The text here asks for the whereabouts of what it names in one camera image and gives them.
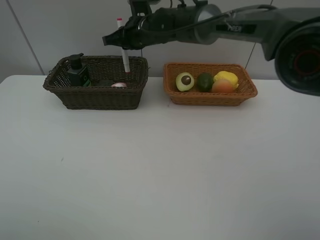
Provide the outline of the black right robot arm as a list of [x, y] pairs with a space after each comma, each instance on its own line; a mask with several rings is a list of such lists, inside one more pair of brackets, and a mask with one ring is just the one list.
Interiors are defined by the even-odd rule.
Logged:
[[141, 50], [169, 42], [211, 45], [218, 39], [259, 43], [290, 90], [320, 94], [320, 10], [250, 5], [222, 12], [206, 0], [152, 11], [152, 0], [129, 1], [131, 17], [104, 45]]

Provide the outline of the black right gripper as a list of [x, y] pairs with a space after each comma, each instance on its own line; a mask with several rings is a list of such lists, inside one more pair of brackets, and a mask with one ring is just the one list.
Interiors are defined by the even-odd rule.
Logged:
[[126, 50], [141, 50], [148, 46], [183, 42], [185, 32], [177, 31], [185, 25], [184, 7], [151, 8], [131, 7], [132, 16], [124, 28], [102, 37], [104, 46], [123, 47]]

